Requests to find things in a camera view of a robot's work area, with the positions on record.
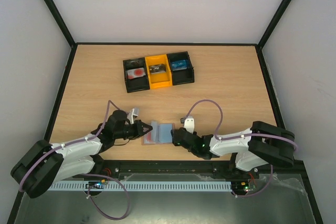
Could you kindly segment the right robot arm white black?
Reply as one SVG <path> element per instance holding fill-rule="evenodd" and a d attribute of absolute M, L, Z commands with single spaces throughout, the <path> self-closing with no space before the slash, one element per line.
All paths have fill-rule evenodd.
<path fill-rule="evenodd" d="M 198 136 L 184 127 L 172 130 L 171 135 L 174 146 L 183 147 L 204 160 L 232 154 L 235 158 L 229 164 L 229 172 L 236 178 L 266 164 L 292 168 L 298 149 L 293 132 L 262 121 L 255 121 L 250 128 L 226 135 Z"/>

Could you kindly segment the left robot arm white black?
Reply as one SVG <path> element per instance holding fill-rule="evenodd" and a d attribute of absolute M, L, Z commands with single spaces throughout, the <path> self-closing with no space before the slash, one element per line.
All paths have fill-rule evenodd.
<path fill-rule="evenodd" d="M 111 148 L 116 140 L 136 140 L 152 129 L 151 125 L 136 119 L 133 112 L 115 110 L 82 138 L 54 144 L 37 141 L 12 168 L 11 176 L 21 192 L 37 198 L 54 183 L 97 172 L 102 161 L 100 153 Z"/>

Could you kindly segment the white red april card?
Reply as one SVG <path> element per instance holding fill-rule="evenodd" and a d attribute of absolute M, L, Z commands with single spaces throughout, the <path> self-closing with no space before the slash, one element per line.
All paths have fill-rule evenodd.
<path fill-rule="evenodd" d="M 128 79 L 136 79 L 146 76 L 144 68 L 135 68 L 127 70 L 127 77 Z"/>

